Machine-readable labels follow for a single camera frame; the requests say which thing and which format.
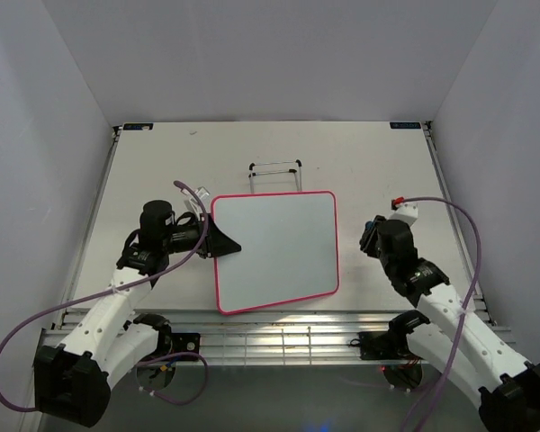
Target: gray wall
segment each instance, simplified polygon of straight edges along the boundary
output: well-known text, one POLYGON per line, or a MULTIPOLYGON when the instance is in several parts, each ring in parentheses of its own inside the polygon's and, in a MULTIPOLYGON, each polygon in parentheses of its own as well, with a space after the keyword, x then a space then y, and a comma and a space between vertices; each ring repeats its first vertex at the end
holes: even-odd
POLYGON ((430 120, 495 0, 44 0, 110 124, 430 120))
POLYGON ((487 304, 540 361, 540 1, 497 3, 435 128, 452 196, 481 228, 487 304))
MULTIPOLYGON (((0 340, 59 302, 111 130, 39 0, 0 0, 0 340)), ((42 325, 4 351, 0 385, 25 404, 42 325)), ((19 416, 0 405, 0 431, 19 416)))

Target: red-bordered whiteboard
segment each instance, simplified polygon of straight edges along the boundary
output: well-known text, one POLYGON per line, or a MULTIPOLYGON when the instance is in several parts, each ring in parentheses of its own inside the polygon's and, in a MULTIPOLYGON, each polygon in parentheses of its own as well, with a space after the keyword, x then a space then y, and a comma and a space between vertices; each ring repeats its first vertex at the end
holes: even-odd
POLYGON ((336 213, 329 191, 215 198, 216 225, 242 246, 214 260, 218 310, 232 314, 334 294, 336 213))

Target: cable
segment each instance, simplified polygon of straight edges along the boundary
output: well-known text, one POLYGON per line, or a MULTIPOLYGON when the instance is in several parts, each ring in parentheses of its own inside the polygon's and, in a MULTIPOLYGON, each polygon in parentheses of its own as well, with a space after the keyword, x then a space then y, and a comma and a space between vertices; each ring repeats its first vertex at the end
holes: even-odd
MULTIPOLYGON (((174 186, 176 186, 180 190, 186 190, 196 200, 196 202, 200 205, 200 208, 202 209, 202 213, 204 215, 208 214, 208 212, 206 211, 206 207, 204 207, 204 203, 200 200, 200 198, 196 195, 196 193, 194 193, 194 191, 192 189, 190 189, 186 184, 176 180, 176 181, 174 181, 174 186)), ((144 284, 146 282, 153 281, 153 280, 158 279, 159 277, 161 277, 163 275, 167 275, 168 273, 176 270, 178 267, 183 266, 192 257, 192 255, 194 255, 196 253, 198 248, 202 245, 202 243, 206 239, 206 233, 207 232, 208 232, 208 217, 204 217, 204 224, 203 224, 203 227, 202 227, 202 233, 200 235, 200 238, 198 239, 198 242, 193 247, 193 249, 190 252, 188 252, 188 254, 184 258, 182 258, 180 261, 178 261, 174 265, 171 265, 166 270, 163 270, 162 272, 153 274, 152 276, 144 277, 144 278, 142 278, 142 279, 140 279, 140 280, 138 280, 136 282, 126 283, 125 285, 121 285, 120 288, 116 288, 115 291, 124 291, 124 290, 127 290, 129 288, 133 288, 135 286, 144 284)), ((14 327, 10 331, 10 333, 8 333, 6 335, 4 340, 2 342, 0 342, 0 355, 4 351, 4 348, 6 347, 8 342, 10 342, 10 339, 12 339, 12 337, 16 333, 18 333, 21 329, 26 327, 31 322, 33 322, 33 321, 35 321, 35 320, 37 320, 39 318, 42 318, 42 317, 44 317, 46 315, 49 315, 52 312, 60 311, 62 309, 69 308, 69 307, 74 306, 74 305, 79 304, 79 303, 90 302, 91 300, 100 299, 101 297, 105 297, 107 295, 112 295, 112 294, 114 294, 113 290, 104 290, 102 292, 96 292, 94 294, 87 295, 86 297, 82 297, 81 299, 67 301, 65 303, 60 304, 59 306, 52 306, 51 308, 48 308, 46 310, 43 310, 42 312, 38 312, 35 315, 32 315, 31 317, 25 319, 20 324, 18 324, 16 327, 14 327)), ((1 391, 0 391, 0 403, 2 403, 8 409, 13 410, 13 411, 18 411, 18 412, 34 412, 34 411, 37 410, 35 407, 32 407, 32 408, 21 407, 19 405, 15 405, 15 404, 11 403, 2 394, 1 391)))
MULTIPOLYGON (((466 311, 468 308, 468 304, 470 303, 470 300, 473 296, 473 293, 476 288, 476 284, 478 283, 478 277, 480 276, 480 270, 482 268, 482 240, 480 238, 480 232, 478 231, 478 227, 476 226, 476 223, 474 222, 474 219, 468 211, 460 207, 458 204, 454 204, 453 202, 450 202, 448 200, 445 200, 443 198, 437 198, 433 196, 420 196, 416 198, 407 198, 407 199, 401 199, 395 200, 394 203, 414 203, 414 202, 420 202, 420 201, 430 201, 430 202, 436 202, 436 203, 444 203, 446 205, 449 205, 456 210, 458 210, 461 214, 463 214, 466 219, 470 222, 470 225, 472 226, 472 231, 474 232, 474 237, 476 240, 476 267, 474 268, 474 275, 472 277, 472 281, 470 282, 470 287, 468 288, 468 292, 466 293, 466 296, 463 299, 462 302, 462 309, 466 311)), ((416 407, 432 392, 434 391, 434 396, 432 397, 432 400, 430 402, 430 405, 427 409, 426 414, 422 418, 422 420, 416 425, 415 431, 420 431, 432 415, 432 412, 436 409, 436 406, 438 402, 440 401, 440 397, 442 396, 442 392, 444 391, 444 387, 446 385, 446 381, 448 379, 448 374, 450 373, 450 370, 452 369, 452 365, 454 363, 454 359, 456 356, 456 352, 458 351, 458 346, 460 345, 460 339, 462 338, 462 333, 464 330, 464 321, 466 319, 466 315, 463 313, 460 315, 460 319, 458 321, 458 327, 456 328, 456 332, 454 334, 454 339, 452 341, 452 349, 450 350, 450 355, 448 356, 448 360, 446 362, 444 371, 442 373, 442 376, 436 381, 436 384, 433 386, 433 388, 430 388, 427 390, 427 392, 420 397, 414 405, 410 408, 408 414, 402 421, 402 424, 400 426, 400 430, 403 431, 406 428, 406 425, 408 424, 410 418, 412 417, 413 413, 416 410, 416 407)))
POLYGON ((411 369, 420 362, 420 357, 414 355, 406 364, 398 366, 399 369, 411 369))
POLYGON ((162 401, 166 401, 168 403, 171 403, 172 405, 176 405, 177 407, 183 407, 184 405, 188 405, 188 404, 194 402, 196 399, 198 399, 202 395, 202 393, 204 393, 204 390, 206 390, 206 386, 208 385, 208 375, 209 375, 208 363, 206 363, 206 359, 204 357, 202 357, 201 355, 193 353, 193 352, 184 352, 184 353, 174 353, 174 354, 162 355, 161 357, 153 358, 152 360, 148 360, 146 362, 139 362, 139 363, 136 364, 136 367, 152 365, 152 364, 157 363, 157 362, 163 362, 163 361, 166 361, 166 360, 169 360, 169 359, 172 359, 172 358, 176 358, 176 357, 181 357, 181 356, 195 357, 198 360, 200 360, 202 362, 202 364, 204 365, 204 380, 202 381, 202 386, 200 387, 200 389, 198 389, 198 391, 196 392, 196 394, 192 398, 187 399, 187 400, 176 400, 176 399, 172 399, 172 398, 166 396, 165 394, 157 393, 157 392, 155 392, 154 390, 152 390, 152 389, 150 389, 148 387, 140 386, 140 388, 142 390, 144 390, 145 392, 148 392, 150 394, 150 396, 155 396, 155 397, 161 399, 162 401))

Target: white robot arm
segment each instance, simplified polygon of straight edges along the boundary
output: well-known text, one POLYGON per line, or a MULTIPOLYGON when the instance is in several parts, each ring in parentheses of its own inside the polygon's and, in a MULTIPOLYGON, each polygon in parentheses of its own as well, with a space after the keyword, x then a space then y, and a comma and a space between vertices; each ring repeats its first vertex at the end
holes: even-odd
POLYGON ((191 250, 203 258, 222 257, 241 246, 220 232, 210 214, 201 218, 188 212, 176 220, 169 202, 144 205, 139 229, 126 239, 107 288, 113 293, 100 298, 57 346, 42 346, 36 353, 39 411, 91 427, 104 414, 112 388, 141 359, 171 354, 174 338, 164 317, 128 319, 166 272, 169 255, 191 250))
POLYGON ((361 342, 361 349, 394 358, 413 354, 444 372, 456 344, 448 379, 478 409, 484 426, 496 432, 540 430, 540 364, 530 363, 465 310, 448 277, 419 257, 410 230, 417 206, 392 207, 388 219, 376 216, 366 223, 360 249, 380 260, 394 290, 416 309, 393 319, 387 333, 361 342))

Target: red border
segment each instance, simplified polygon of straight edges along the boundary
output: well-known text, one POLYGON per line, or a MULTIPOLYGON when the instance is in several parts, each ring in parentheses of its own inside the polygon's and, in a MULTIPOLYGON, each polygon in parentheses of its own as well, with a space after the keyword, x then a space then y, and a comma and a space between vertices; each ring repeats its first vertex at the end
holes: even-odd
POLYGON ((334 230, 336 231, 336 288, 332 292, 323 292, 321 294, 313 294, 309 295, 307 297, 301 297, 299 299, 291 299, 291 300, 284 300, 284 301, 277 301, 276 303, 269 303, 269 304, 263 304, 260 306, 255 306, 253 308, 245 308, 245 309, 238 309, 238 310, 232 310, 232 311, 225 311, 222 309, 220 305, 220 287, 218 282, 218 259, 214 258, 214 278, 216 280, 216 306, 218 307, 218 311, 222 315, 234 315, 236 313, 241 312, 248 312, 248 311, 254 311, 256 309, 261 308, 268 308, 270 306, 276 306, 278 304, 285 304, 290 302, 299 302, 301 300, 309 300, 309 299, 315 299, 318 297, 324 297, 326 295, 332 295, 335 294, 338 291, 338 288, 340 287, 340 258, 338 253, 338 207, 336 203, 336 196, 331 191, 308 191, 308 192, 280 192, 280 193, 238 193, 238 194, 232 194, 232 195, 220 195, 214 198, 211 201, 210 204, 210 212, 211 216, 216 221, 216 218, 214 216, 214 204, 221 198, 256 198, 258 196, 279 196, 279 195, 308 195, 308 194, 330 194, 332 195, 332 199, 334 199, 334 230))

